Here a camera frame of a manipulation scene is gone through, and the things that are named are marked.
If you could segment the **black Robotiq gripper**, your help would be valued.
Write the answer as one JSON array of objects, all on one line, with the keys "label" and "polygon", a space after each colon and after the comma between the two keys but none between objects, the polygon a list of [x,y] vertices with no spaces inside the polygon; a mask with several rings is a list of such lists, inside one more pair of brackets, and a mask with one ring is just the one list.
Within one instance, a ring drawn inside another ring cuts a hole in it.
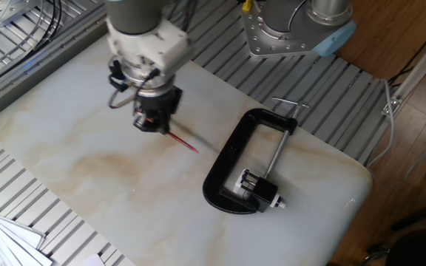
[{"label": "black Robotiq gripper", "polygon": [[139,95],[135,100],[133,125],[142,132],[168,134],[169,122],[178,109],[183,91],[173,86],[168,92],[154,97]]}]

